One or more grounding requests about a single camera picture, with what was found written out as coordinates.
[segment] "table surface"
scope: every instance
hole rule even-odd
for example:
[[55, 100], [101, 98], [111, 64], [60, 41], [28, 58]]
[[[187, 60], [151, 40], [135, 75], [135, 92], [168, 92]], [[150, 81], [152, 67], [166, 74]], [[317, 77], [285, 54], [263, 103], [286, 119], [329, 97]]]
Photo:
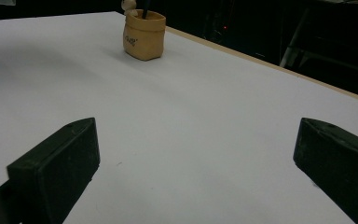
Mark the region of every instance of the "table surface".
[[301, 118], [358, 135], [357, 98], [171, 32], [141, 62], [123, 26], [115, 12], [0, 21], [0, 185], [95, 117], [101, 166], [66, 224], [352, 223], [292, 157]]

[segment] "tan cup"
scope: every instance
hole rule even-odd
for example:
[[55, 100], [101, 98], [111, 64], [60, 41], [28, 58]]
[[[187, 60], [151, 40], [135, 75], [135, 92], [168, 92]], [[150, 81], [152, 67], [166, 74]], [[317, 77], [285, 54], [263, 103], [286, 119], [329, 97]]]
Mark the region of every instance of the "tan cup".
[[124, 50], [132, 57], [147, 61], [159, 58], [164, 50], [165, 17], [157, 12], [136, 10], [138, 16], [127, 15], [123, 32]]

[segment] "table edge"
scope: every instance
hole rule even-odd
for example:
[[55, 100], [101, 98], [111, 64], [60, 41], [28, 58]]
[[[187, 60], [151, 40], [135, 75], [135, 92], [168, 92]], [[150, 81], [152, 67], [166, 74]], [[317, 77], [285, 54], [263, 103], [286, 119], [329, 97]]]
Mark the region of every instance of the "table edge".
[[295, 76], [295, 77], [300, 77], [300, 78], [303, 78], [307, 81], [310, 81], [310, 82], [313, 82], [315, 84], [318, 84], [318, 85], [321, 85], [321, 86], [324, 86], [328, 89], [331, 89], [333, 91], [338, 91], [342, 94], [345, 94], [345, 95], [348, 95], [356, 100], [358, 100], [358, 94], [355, 94], [353, 92], [350, 92], [350, 91], [345, 91], [345, 90], [342, 90], [338, 87], [335, 87], [335, 86], [332, 86], [332, 85], [329, 85], [329, 84], [326, 84], [322, 81], [319, 81], [319, 80], [316, 80], [314, 78], [311, 78], [311, 77], [306, 77], [306, 76], [303, 76], [299, 73], [296, 73], [296, 72], [293, 72], [293, 71], [290, 71], [288, 69], [285, 69], [285, 68], [282, 68], [278, 65], [275, 65], [275, 64], [272, 64], [272, 63], [267, 63], [267, 62], [264, 62], [262, 60], [259, 60], [257, 58], [254, 58], [254, 57], [251, 57], [249, 55], [246, 55], [244, 53], [241, 53], [241, 52], [238, 52], [234, 49], [229, 49], [229, 48], [226, 48], [226, 47], [223, 47], [221, 45], [218, 45], [218, 44], [215, 44], [214, 42], [211, 42], [211, 41], [208, 41], [208, 40], [205, 40], [205, 39], [202, 39], [200, 37], [197, 37], [197, 36], [194, 36], [194, 35], [190, 35], [188, 33], [185, 33], [183, 31], [179, 31], [179, 30], [176, 30], [172, 27], [169, 27], [167, 26], [166, 27], [166, 31], [172, 33], [172, 34], [175, 34], [175, 35], [179, 35], [181, 37], [184, 37], [186, 39], [189, 39], [189, 40], [192, 40], [192, 41], [195, 41], [199, 44], [202, 44], [204, 46], [207, 46], [209, 48], [212, 48], [212, 49], [217, 49], [217, 50], [220, 50], [222, 52], [225, 52], [227, 54], [230, 54], [230, 55], [233, 55], [233, 56], [236, 56], [236, 57], [239, 57], [239, 58], [242, 58], [242, 59], [245, 59], [245, 60], [248, 60], [248, 61], [251, 61], [253, 63], [258, 63], [258, 64], [261, 64], [261, 65], [265, 65], [266, 67], [269, 67], [269, 68], [273, 68], [273, 69], [276, 69], [276, 70], [279, 70], [279, 71], [282, 71], [286, 74], [290, 74], [292, 76]]

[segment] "dark background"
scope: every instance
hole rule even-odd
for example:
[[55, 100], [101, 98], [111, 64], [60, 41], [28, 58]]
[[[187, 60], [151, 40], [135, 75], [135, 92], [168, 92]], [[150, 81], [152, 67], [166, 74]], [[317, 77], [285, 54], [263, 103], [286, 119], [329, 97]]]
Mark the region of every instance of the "dark background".
[[[122, 13], [120, 3], [17, 0], [15, 7], [0, 6], [0, 20]], [[137, 3], [142, 8], [145, 0]], [[358, 1], [152, 0], [150, 10], [165, 15], [175, 29], [269, 63], [279, 65], [290, 47], [291, 60], [285, 68], [358, 94]]]

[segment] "white surface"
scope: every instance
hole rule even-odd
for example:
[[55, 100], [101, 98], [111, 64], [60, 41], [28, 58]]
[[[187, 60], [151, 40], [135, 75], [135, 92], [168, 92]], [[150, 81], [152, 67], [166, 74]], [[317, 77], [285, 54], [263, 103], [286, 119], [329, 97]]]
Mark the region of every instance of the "white surface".
[[95, 117], [101, 167], [65, 220], [352, 223], [293, 162], [300, 119], [358, 135], [358, 101], [170, 33], [122, 48], [117, 13], [0, 21], [0, 185], [66, 123]]

